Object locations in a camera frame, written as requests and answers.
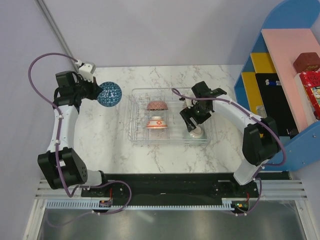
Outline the pale green glazed bowl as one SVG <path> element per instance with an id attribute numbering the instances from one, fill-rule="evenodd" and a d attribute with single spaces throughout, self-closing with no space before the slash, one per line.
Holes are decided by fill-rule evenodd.
<path id="1" fill-rule="evenodd" d="M 184 139 L 195 141 L 204 140 L 206 139 L 206 133 L 200 126 L 197 126 L 194 130 L 191 130 L 190 132 L 186 131 L 184 133 Z"/>

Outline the blue triangle pattern bowl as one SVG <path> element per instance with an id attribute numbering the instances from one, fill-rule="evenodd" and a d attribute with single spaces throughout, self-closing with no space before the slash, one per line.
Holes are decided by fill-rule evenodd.
<path id="1" fill-rule="evenodd" d="M 115 82 L 107 81 L 99 85 L 102 91 L 97 96 L 97 101 L 104 107 L 114 107 L 122 99 L 122 90 Z"/>

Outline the orange white floral bowl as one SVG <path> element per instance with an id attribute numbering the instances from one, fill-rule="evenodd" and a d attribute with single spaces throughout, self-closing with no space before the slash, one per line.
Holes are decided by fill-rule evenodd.
<path id="1" fill-rule="evenodd" d="M 152 116 L 147 124 L 146 124 L 147 129 L 167 129 L 168 124 L 166 120 L 162 116 Z"/>

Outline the red floral pattern bowl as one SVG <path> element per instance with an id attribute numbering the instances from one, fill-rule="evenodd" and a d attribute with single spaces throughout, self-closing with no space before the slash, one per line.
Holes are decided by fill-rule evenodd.
<path id="1" fill-rule="evenodd" d="M 165 111 L 168 110 L 168 105 L 162 100 L 154 100 L 147 104 L 146 109 L 148 111 Z"/>

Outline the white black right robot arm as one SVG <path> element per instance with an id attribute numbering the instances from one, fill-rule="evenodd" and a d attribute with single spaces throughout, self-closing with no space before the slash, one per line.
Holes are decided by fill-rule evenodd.
<path id="1" fill-rule="evenodd" d="M 223 89 L 210 89 L 204 81 L 196 83 L 191 91 L 192 95 L 186 96 L 177 89 L 172 89 L 180 101 L 186 104 L 179 114 L 189 133 L 195 133 L 199 125 L 206 122 L 213 113 L 218 113 L 243 134 L 244 160 L 233 174 L 235 181 L 229 184 L 230 193 L 240 197 L 263 165 L 281 150 L 277 124 L 271 117 L 263 118 L 248 111 L 233 101 Z"/>

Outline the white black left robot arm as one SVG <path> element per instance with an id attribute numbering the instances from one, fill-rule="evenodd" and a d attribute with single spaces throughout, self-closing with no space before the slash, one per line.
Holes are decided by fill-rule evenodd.
<path id="1" fill-rule="evenodd" d="M 38 155 L 38 165 L 52 189 L 92 186 L 99 197 L 106 196 L 110 185 L 103 172 L 89 170 L 74 149 L 75 125 L 83 99 L 96 100 L 102 92 L 92 73 L 59 72 L 53 95 L 54 127 L 45 153 Z"/>

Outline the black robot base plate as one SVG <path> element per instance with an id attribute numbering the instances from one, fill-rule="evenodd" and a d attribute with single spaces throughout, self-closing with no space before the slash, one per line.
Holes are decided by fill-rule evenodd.
<path id="1" fill-rule="evenodd" d="M 239 185 L 232 173 L 105 174 L 109 186 L 82 190 L 84 198 L 111 197 L 117 204 L 219 204 L 223 198 L 258 197 L 255 182 Z"/>

